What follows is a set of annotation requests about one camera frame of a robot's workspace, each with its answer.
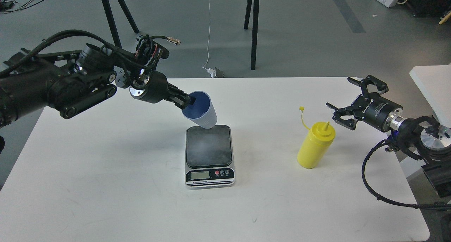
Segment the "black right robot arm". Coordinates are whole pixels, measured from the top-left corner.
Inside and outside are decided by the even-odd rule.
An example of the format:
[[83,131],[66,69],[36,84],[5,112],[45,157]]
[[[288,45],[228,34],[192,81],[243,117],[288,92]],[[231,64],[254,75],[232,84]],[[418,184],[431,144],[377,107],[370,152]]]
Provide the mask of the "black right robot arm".
[[377,193],[368,184],[365,177],[366,165],[372,154],[385,146],[387,152],[401,151],[413,160],[421,160],[421,169],[439,197],[450,196],[450,128],[441,125],[431,116],[418,118],[403,117],[403,107],[382,95],[388,92],[388,85],[378,78],[368,75],[366,78],[348,77],[348,82],[361,88],[362,93],[350,106],[337,108],[330,103],[326,106],[333,110],[332,119],[350,130],[356,129],[358,121],[389,133],[387,139],[377,143],[366,155],[362,164],[362,180],[366,189],[385,203],[414,209],[449,211],[450,204],[406,204],[390,200]]

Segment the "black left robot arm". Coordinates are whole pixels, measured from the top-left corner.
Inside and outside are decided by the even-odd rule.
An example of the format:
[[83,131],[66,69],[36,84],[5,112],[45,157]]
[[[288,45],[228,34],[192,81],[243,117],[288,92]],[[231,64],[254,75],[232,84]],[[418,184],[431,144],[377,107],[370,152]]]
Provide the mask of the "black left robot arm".
[[[42,53],[50,45],[70,37],[89,37],[82,50]],[[44,107],[51,107],[70,119],[127,88],[134,99],[156,104],[162,100],[179,109],[195,104],[196,98],[168,82],[156,70],[169,51],[156,42],[162,39],[179,45],[168,36],[139,35],[133,52],[106,42],[82,30],[65,30],[44,39],[32,50],[23,48],[4,62],[1,71],[1,127]]]

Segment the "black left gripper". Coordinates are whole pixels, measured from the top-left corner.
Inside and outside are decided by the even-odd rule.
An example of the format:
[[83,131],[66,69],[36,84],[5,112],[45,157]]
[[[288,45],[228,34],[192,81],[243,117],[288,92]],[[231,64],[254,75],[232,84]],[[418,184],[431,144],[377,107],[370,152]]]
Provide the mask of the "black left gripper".
[[137,100],[156,104],[162,100],[173,102],[182,110],[195,103],[196,98],[188,95],[175,85],[168,83],[167,77],[161,72],[154,72],[150,77],[148,85],[138,90],[129,88],[130,95]]

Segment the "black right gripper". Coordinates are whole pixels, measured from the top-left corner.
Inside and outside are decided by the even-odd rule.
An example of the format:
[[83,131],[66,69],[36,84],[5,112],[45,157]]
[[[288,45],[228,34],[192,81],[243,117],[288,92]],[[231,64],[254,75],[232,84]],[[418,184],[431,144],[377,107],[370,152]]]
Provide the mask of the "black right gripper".
[[[347,80],[351,84],[361,88],[361,97],[357,99],[357,105],[346,106],[344,108],[337,108],[330,103],[326,103],[326,106],[333,110],[332,120],[354,131],[358,122],[355,115],[357,111],[357,117],[363,122],[381,132],[389,131],[389,115],[391,113],[400,114],[403,111],[403,106],[380,96],[389,91],[388,85],[372,75],[368,75],[366,78],[360,80],[348,77]],[[369,85],[376,87],[378,95],[370,95],[368,91]]]

